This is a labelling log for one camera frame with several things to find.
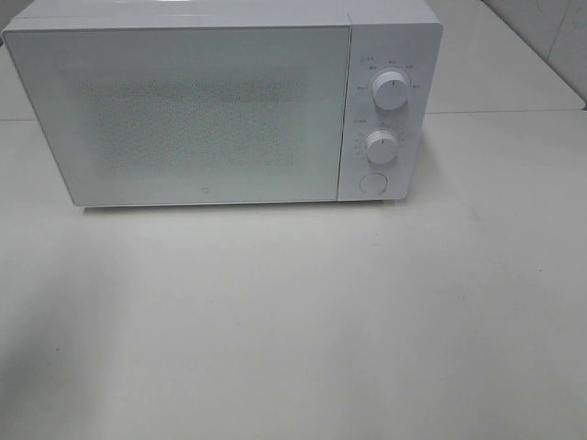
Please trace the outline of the upper white power knob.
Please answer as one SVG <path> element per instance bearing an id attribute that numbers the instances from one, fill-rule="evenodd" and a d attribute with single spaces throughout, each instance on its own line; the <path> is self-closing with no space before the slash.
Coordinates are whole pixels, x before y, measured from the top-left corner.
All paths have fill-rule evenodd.
<path id="1" fill-rule="evenodd" d="M 375 75 L 371 94 L 375 105 L 384 111 L 402 107 L 408 100 L 410 81 L 404 71 L 391 69 Z"/>

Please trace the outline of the white microwave door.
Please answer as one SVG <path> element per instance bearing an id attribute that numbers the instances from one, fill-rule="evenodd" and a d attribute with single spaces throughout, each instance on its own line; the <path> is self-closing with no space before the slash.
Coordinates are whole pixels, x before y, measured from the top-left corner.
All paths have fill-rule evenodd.
<path id="1" fill-rule="evenodd" d="M 347 27 L 10 31 L 83 207 L 330 201 Z"/>

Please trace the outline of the round white door button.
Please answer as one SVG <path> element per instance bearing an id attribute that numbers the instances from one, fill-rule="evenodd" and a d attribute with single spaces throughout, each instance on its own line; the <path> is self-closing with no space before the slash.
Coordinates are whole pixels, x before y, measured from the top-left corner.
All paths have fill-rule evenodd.
<path id="1" fill-rule="evenodd" d="M 360 190 L 366 196 L 381 196 L 385 193 L 388 180 L 384 174 L 370 173 L 360 181 Z"/>

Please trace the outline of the white timer knob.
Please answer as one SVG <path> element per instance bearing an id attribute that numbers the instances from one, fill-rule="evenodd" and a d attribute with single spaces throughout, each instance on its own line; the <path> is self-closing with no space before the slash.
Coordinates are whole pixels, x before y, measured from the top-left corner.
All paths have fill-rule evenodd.
<path id="1" fill-rule="evenodd" d="M 365 152 L 370 163 L 384 165 L 393 161 L 398 153 L 399 140 L 387 130 L 370 133 L 365 139 Z"/>

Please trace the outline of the white microwave oven body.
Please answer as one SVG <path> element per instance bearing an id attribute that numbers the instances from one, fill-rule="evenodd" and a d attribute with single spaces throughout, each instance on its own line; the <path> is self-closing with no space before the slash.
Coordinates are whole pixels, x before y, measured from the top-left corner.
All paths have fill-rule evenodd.
<path id="1" fill-rule="evenodd" d="M 415 165 L 443 33 L 442 24 L 424 1 L 35 1 L 9 22 L 2 38 L 17 72 L 6 43 L 10 31 L 330 27 L 349 29 L 336 197 L 166 205 L 402 200 Z M 407 74 L 410 91 L 402 107 L 384 111 L 373 101 L 371 84 L 376 74 L 391 69 Z M 366 137 L 378 130 L 393 132 L 399 140 L 395 159 L 384 165 L 370 163 L 365 152 Z M 386 176 L 383 195 L 366 196 L 360 190 L 361 179 L 370 173 Z"/>

